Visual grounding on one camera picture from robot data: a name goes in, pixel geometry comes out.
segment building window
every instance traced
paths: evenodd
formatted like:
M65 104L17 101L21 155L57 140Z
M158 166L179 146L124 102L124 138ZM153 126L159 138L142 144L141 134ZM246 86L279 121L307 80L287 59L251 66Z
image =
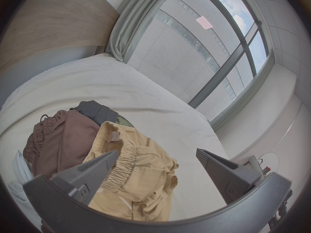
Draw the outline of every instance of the building window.
M266 60L261 22L248 8L242 0L167 0L128 64L212 121Z

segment sky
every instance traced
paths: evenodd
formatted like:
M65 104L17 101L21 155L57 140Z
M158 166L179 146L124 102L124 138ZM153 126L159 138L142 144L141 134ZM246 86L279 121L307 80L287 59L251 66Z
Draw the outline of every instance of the sky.
M245 36L253 25L254 19L252 18L250 12L247 10L242 0L220 0L220 2L222 2L225 8L231 13ZM249 48L254 59L256 70L258 72L266 60L266 52L259 33L257 33Z

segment pile of clothes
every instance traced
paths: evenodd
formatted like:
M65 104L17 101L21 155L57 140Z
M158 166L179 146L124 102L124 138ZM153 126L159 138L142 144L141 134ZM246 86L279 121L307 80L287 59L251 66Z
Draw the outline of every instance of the pile of clothes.
M117 140L112 132L118 132ZM51 178L112 150L118 150L119 157L89 207L130 220L168 221L177 185L177 161L124 117L95 101L82 101L53 117L43 115L22 154L28 163L21 161L18 152L13 166L30 165L33 176ZM29 172L24 173L23 182L31 180ZM22 188L18 183L9 187L13 194Z

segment white bed sheet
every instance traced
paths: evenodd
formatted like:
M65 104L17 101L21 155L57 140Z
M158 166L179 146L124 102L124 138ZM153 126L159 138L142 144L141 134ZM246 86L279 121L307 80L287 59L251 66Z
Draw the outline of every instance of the white bed sheet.
M95 100L126 117L177 159L170 221L226 206L195 157L196 148L227 155L206 118L130 66L96 55L51 68L15 90L0 111L0 174L16 180L12 161L43 114L53 116L80 101Z

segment wooden panel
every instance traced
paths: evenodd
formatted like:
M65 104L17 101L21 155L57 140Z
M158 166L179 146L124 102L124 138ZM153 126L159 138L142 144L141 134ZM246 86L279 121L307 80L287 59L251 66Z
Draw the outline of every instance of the wooden panel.
M64 46L106 46L119 14L106 0L27 0L0 42L0 72Z

